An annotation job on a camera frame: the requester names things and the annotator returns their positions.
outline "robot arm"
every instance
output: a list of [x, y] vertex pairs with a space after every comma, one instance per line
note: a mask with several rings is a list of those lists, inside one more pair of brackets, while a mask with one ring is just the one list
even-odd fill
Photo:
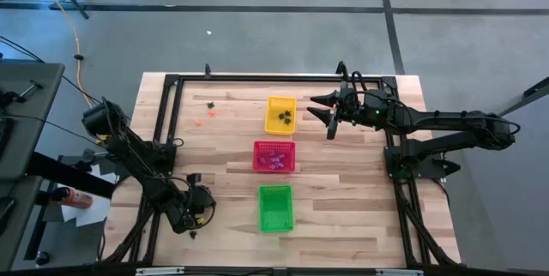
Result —
[[[403, 140], [400, 165], [408, 169], [413, 169], [434, 153], [466, 147], [505, 149], [515, 142], [514, 134], [520, 129], [517, 124], [493, 113], [416, 111], [383, 90], [357, 91], [356, 87], [349, 87], [346, 81], [341, 83], [339, 91], [311, 97], [311, 100], [334, 108], [333, 113], [330, 109], [307, 108], [328, 127], [329, 140], [335, 138], [337, 124], [341, 122], [372, 127], [376, 131], [384, 129], [390, 135], [408, 135], [421, 129], [460, 131], [428, 141]], [[514, 132], [510, 131], [511, 124], [517, 127]]]
[[197, 229], [196, 215], [215, 201], [204, 186], [196, 186], [200, 174], [182, 180], [189, 189], [181, 191], [171, 177], [177, 146], [173, 142], [160, 144], [143, 141], [127, 125], [118, 105], [103, 99], [103, 103], [86, 111], [82, 123], [93, 137], [106, 135], [103, 145], [114, 154], [142, 186], [148, 204], [157, 213], [165, 213], [176, 233]]

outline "wooden table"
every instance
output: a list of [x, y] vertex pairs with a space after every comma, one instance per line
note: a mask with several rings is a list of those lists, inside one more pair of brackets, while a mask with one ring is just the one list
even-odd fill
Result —
[[[131, 128], [144, 140], [153, 137], [164, 76], [145, 73], [142, 77]], [[401, 100], [425, 110], [419, 77], [401, 75], [397, 82]], [[187, 233], [173, 233], [162, 215], [154, 264], [405, 267], [395, 192], [384, 167], [384, 132], [341, 123], [335, 140], [327, 141], [324, 125], [305, 109], [319, 106], [309, 101], [310, 96], [336, 88], [338, 84], [310, 82], [185, 82], [176, 131], [184, 146], [178, 150], [174, 175], [201, 172], [217, 200], [217, 211], [195, 240]], [[297, 129], [292, 136], [265, 133], [269, 95], [298, 99]], [[215, 117], [208, 115], [210, 101], [215, 102]], [[168, 106], [162, 138], [166, 138], [171, 111]], [[197, 119], [203, 126], [195, 125]], [[431, 132], [418, 131], [412, 136], [424, 140]], [[255, 173], [251, 159], [257, 140], [295, 141], [295, 173]], [[443, 191], [433, 181], [417, 182], [426, 227], [447, 254], [459, 261]], [[257, 189], [268, 184], [292, 185], [293, 231], [259, 232]], [[140, 196], [141, 186], [134, 179], [118, 187], [106, 221], [105, 256], [135, 223]], [[415, 230], [411, 232], [414, 253], [420, 258]], [[148, 229], [143, 237], [140, 255]]]

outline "orange bottle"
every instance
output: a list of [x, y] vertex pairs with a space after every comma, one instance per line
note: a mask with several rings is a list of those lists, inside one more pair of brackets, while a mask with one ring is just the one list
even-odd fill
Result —
[[77, 208], [88, 208], [92, 206], [94, 198], [80, 190], [69, 187], [60, 187], [51, 192], [51, 199], [61, 205]]

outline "concrete floor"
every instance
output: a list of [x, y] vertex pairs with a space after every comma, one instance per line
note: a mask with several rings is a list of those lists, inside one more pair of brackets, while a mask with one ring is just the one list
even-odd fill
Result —
[[[37, 2], [48, 0], [6, 0]], [[81, 0], [90, 3], [245, 6], [381, 7], [382, 0]], [[549, 8], [548, 0], [391, 0], [394, 7]], [[394, 74], [383, 14], [192, 12], [70, 12], [81, 39], [84, 86], [133, 110], [142, 72], [213, 71], [332, 73], [344, 60], [363, 74]], [[429, 109], [500, 112], [549, 73], [547, 16], [395, 15], [406, 74], [419, 75]], [[0, 9], [0, 34], [46, 60], [64, 63], [75, 79], [75, 41], [59, 12]], [[6, 58], [21, 58], [1, 47]], [[49, 120], [85, 135], [86, 104], [62, 83]], [[46, 126], [38, 150], [75, 155], [85, 141]], [[459, 153], [452, 155], [460, 158]], [[464, 170], [449, 178], [452, 218], [463, 262], [506, 268], [492, 236], [479, 190]], [[48, 225], [42, 249], [49, 266], [94, 259], [101, 228]], [[63, 239], [63, 247], [58, 240]], [[19, 256], [14, 268], [33, 264]]]

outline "pink basket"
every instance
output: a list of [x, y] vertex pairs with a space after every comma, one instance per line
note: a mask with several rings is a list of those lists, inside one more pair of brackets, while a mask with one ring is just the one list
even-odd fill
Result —
[[252, 162], [256, 172], [292, 173], [295, 170], [295, 142], [256, 141]]

